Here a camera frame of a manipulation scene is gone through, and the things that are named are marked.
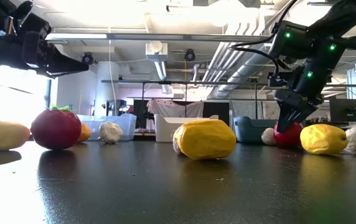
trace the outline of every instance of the ceiling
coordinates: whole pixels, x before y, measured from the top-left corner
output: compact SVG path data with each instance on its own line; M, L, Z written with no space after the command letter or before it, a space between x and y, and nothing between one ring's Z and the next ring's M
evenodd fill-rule
M15 4L23 1L12 0ZM54 32L234 35L235 31L232 33L229 30L234 22L247 23L249 26L255 22L260 27L260 24L269 21L272 15L288 2L275 0L273 6L262 6L260 10L254 10L246 8L237 0L219 0L207 7L194 6L194 1L196 0L91 0L88 3L85 0L34 0L32 12L49 21ZM300 0L290 10L286 19L308 26L329 10L329 7L325 6L308 6L308 2ZM254 32L246 30L244 34L252 35ZM347 35L356 35L356 27ZM113 61L140 60L121 63L123 69L120 69L120 75L130 73L145 75L155 70L153 62L144 60L147 42L142 40L111 42L110 47L116 50ZM192 68L195 63L206 64L212 59L219 45L218 42L167 43L169 49L167 68L178 69ZM108 40L68 40L63 46L69 49L70 56L75 59L79 59L84 52L93 52L97 60L109 60ZM187 49L194 49L195 62L183 63L184 52ZM356 51L346 51L341 62L343 63L337 68L337 73L343 73L353 67L356 62Z

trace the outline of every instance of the green led light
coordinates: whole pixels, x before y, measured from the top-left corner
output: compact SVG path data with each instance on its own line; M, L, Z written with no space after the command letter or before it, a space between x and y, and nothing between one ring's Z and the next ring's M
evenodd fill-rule
M332 44L332 45L330 45L329 49L330 49L330 50L334 50L335 47L336 47L336 45L335 45L335 44Z

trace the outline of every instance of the white cloth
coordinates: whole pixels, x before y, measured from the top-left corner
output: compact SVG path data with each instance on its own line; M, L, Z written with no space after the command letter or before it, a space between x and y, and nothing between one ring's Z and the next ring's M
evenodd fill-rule
M165 118L185 118L185 106L178 105L169 100L149 100L148 111L153 114L159 114ZM186 105L187 118L202 118L204 102L195 102ZM146 120L146 129L155 130L152 120Z

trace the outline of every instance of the black table surface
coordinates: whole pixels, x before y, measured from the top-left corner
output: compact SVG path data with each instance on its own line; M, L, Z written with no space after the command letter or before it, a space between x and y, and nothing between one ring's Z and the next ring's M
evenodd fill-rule
M0 223L356 223L356 156L237 144L193 161L171 144L0 152Z

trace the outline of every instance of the fluorescent light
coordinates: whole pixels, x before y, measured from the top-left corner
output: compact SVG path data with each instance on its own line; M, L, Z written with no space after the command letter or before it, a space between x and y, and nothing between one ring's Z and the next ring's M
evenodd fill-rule
M46 40L65 40L65 39L107 39L106 34L48 34Z

